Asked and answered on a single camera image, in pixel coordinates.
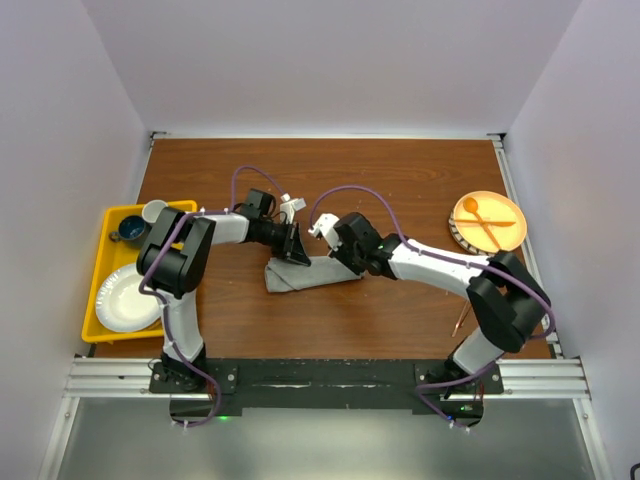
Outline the grey cloth napkin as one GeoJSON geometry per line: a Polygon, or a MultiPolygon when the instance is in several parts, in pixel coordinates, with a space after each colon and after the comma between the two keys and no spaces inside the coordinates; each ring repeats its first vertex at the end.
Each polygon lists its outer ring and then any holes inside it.
{"type": "Polygon", "coordinates": [[[363,275],[353,273],[335,258],[314,256],[310,266],[271,258],[265,266],[264,278],[269,293],[287,293],[357,281],[363,275]]]}

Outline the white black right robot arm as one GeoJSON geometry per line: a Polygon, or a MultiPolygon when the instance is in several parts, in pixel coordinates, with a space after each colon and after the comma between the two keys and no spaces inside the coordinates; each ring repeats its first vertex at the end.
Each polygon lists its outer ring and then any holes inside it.
{"type": "Polygon", "coordinates": [[[341,218],[323,214],[314,227],[318,230],[314,235],[328,244],[330,256],[356,275],[418,282],[468,301],[476,329],[425,377],[424,388],[469,392],[492,363],[521,351],[550,307],[549,297],[510,252],[455,254],[399,233],[383,237],[356,212],[341,218]]]}

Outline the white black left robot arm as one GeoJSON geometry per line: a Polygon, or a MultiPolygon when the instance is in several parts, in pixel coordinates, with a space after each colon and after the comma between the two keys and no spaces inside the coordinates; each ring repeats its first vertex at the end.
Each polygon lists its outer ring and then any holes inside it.
{"type": "Polygon", "coordinates": [[[221,211],[161,210],[141,248],[136,269],[141,294],[153,297],[161,311],[164,344],[156,377],[185,392],[207,388],[206,347],[200,333],[196,290],[216,245],[257,243],[274,258],[311,265],[295,214],[302,198],[252,189],[246,199],[221,211]]]}

